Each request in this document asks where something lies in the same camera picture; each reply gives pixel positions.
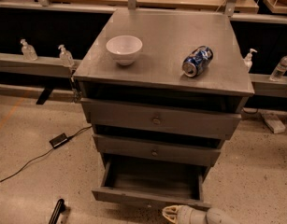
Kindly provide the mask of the white and yellow gripper body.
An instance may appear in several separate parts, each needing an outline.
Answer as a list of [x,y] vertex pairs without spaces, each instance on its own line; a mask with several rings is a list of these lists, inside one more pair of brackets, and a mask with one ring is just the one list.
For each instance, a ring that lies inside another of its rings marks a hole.
[[162,215],[172,224],[208,224],[206,212],[187,205],[170,205],[162,210]]

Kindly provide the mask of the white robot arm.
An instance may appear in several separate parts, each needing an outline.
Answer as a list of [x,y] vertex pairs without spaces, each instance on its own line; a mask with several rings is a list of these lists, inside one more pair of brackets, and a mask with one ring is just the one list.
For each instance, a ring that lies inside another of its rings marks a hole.
[[172,224],[239,224],[218,208],[200,211],[188,205],[171,205],[163,209],[162,215]]

